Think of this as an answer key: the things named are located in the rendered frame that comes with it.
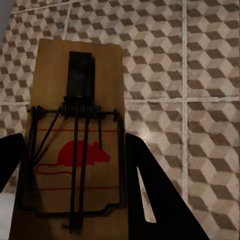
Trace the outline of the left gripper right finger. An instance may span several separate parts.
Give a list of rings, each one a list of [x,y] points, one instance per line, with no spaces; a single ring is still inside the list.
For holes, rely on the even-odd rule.
[[[210,240],[144,141],[125,135],[129,240]],[[145,220],[137,167],[156,223]]]

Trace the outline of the mousetrap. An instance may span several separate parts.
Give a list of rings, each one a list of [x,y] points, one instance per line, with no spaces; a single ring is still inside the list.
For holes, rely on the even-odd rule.
[[[39,39],[9,240],[129,240],[122,57]]]

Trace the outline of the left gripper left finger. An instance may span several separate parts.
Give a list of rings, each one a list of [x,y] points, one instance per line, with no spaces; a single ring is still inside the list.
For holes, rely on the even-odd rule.
[[[22,158],[23,146],[22,133],[0,138],[0,193]]]

